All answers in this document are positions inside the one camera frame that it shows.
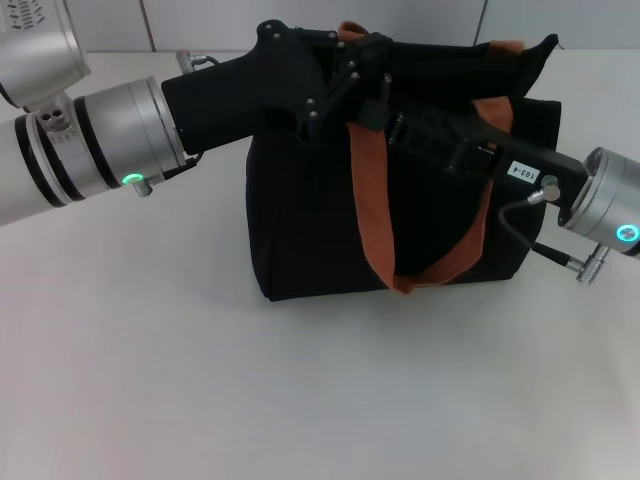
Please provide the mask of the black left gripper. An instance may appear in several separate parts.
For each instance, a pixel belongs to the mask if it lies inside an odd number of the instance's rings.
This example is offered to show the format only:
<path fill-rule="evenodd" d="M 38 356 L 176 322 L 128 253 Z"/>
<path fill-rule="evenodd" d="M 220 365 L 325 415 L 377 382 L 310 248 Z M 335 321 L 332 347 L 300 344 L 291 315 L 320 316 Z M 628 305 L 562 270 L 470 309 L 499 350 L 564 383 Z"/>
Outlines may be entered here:
<path fill-rule="evenodd" d="M 323 57 L 335 53 L 335 31 L 261 23 L 245 55 L 161 84 L 186 153 L 195 155 L 266 131 L 285 128 L 318 140 L 325 121 L 346 119 L 361 98 L 358 65 L 386 65 L 393 40 L 380 33 L 345 32 L 351 60 L 329 77 Z"/>

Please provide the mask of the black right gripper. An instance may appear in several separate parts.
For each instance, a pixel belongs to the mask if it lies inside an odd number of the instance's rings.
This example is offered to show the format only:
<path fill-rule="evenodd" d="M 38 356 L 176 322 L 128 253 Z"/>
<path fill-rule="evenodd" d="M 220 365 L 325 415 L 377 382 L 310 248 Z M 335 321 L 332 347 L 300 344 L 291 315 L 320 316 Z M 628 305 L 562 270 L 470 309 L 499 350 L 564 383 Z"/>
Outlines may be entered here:
<path fill-rule="evenodd" d="M 368 98 L 357 122 L 384 131 L 392 151 L 452 174 L 488 175 L 524 199 L 542 188 L 545 176 L 557 180 L 559 198 L 570 210 L 585 186 L 585 167 L 569 156 L 512 136 L 482 119 L 471 119 L 429 104 L 394 110 Z"/>

